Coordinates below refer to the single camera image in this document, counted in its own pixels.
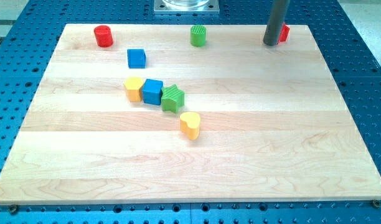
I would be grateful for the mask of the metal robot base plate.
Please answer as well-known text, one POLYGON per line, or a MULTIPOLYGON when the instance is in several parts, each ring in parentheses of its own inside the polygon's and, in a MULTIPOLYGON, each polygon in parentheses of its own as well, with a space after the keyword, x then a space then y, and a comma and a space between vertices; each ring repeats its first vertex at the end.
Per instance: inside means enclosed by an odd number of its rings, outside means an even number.
POLYGON ((165 14, 219 14, 219 0, 154 0, 153 12, 165 14))

